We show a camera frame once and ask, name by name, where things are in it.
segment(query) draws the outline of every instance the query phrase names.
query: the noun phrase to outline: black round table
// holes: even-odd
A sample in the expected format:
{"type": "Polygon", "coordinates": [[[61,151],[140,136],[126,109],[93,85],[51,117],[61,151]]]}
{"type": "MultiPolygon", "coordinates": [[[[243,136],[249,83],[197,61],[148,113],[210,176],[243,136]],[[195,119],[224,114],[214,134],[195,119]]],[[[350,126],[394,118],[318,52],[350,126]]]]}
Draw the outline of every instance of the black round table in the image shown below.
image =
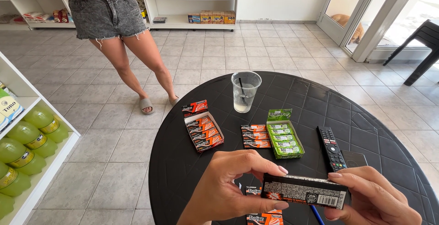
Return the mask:
{"type": "MultiPolygon", "coordinates": [[[[241,125],[265,124],[268,110],[279,108],[292,108],[290,121],[305,154],[300,159],[276,160],[272,149],[258,149],[262,157],[285,167],[290,174],[327,178],[329,167],[316,127],[331,127],[340,149],[364,154],[369,166],[382,173],[407,197],[409,205],[421,214],[423,224],[439,224],[439,203],[430,183],[410,152],[378,119],[340,93],[316,82],[283,73],[257,73],[262,77],[262,84],[248,113],[233,109],[229,74],[193,89],[163,121],[149,166],[149,195],[157,225],[174,225],[178,221],[213,153],[244,149],[241,125]],[[204,99],[224,134],[224,143],[200,154],[186,130],[181,106],[204,99]]],[[[249,174],[235,183],[242,185],[243,193],[246,186],[261,186],[259,180],[249,174]]],[[[324,217],[323,209],[317,209],[324,217]]],[[[285,224],[318,224],[310,207],[303,204],[290,203],[283,211],[283,218],[285,224]]],[[[244,225],[246,220],[243,216],[213,224],[244,225]]]]}

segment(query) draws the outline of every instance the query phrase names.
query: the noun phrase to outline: clear plastic cup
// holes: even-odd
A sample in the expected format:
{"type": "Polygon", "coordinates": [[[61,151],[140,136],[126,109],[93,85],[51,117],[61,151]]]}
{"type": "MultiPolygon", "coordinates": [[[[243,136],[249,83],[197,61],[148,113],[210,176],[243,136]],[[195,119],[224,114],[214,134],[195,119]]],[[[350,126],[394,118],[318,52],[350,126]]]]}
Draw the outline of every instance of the clear plastic cup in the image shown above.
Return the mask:
{"type": "Polygon", "coordinates": [[[241,71],[232,75],[233,107],[237,112],[246,113],[252,107],[256,91],[262,78],[253,71],[241,71]]]}

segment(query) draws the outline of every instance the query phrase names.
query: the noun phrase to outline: black straw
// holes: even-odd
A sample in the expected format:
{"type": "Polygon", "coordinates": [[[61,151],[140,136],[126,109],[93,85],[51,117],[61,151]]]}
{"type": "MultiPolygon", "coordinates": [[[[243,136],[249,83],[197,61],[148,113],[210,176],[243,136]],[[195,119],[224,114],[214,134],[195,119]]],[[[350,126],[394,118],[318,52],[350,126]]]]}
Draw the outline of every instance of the black straw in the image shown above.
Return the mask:
{"type": "MultiPolygon", "coordinates": [[[[239,79],[239,85],[241,85],[242,94],[245,96],[244,89],[242,88],[241,78],[239,77],[238,79],[239,79]]],[[[245,100],[245,98],[244,97],[241,97],[241,98],[242,98],[242,101],[244,102],[244,104],[247,105],[247,101],[245,100]]]]}

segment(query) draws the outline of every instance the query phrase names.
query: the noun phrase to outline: phone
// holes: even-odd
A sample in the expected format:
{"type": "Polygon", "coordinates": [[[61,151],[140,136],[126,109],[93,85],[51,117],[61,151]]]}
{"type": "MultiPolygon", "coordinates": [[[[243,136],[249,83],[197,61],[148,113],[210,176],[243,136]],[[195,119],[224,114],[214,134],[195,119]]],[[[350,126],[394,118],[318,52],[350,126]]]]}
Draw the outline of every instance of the phone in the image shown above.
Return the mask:
{"type": "Polygon", "coordinates": [[[355,153],[352,151],[340,150],[343,155],[343,159],[346,162],[346,166],[349,167],[359,167],[368,166],[366,157],[363,154],[355,153]]]}

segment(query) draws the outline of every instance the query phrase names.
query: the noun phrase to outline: manicured nail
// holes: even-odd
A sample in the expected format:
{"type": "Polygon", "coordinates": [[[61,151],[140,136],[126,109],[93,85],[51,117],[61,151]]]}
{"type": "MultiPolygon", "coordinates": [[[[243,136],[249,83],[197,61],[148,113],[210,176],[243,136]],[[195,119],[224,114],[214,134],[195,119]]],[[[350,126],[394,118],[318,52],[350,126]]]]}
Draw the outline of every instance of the manicured nail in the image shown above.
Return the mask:
{"type": "Polygon", "coordinates": [[[328,173],[328,177],[341,178],[343,177],[343,175],[341,175],[340,173],[328,173]]]}
{"type": "Polygon", "coordinates": [[[288,170],[286,170],[283,166],[278,166],[279,170],[282,171],[285,174],[288,174],[288,170]]]}
{"type": "Polygon", "coordinates": [[[334,219],[328,219],[328,218],[326,218],[326,220],[333,222],[333,221],[337,221],[339,218],[340,218],[340,217],[336,217],[336,218],[334,218],[334,219]]]}
{"type": "Polygon", "coordinates": [[[289,204],[287,202],[281,202],[274,205],[275,210],[284,210],[289,207],[289,204]]]}

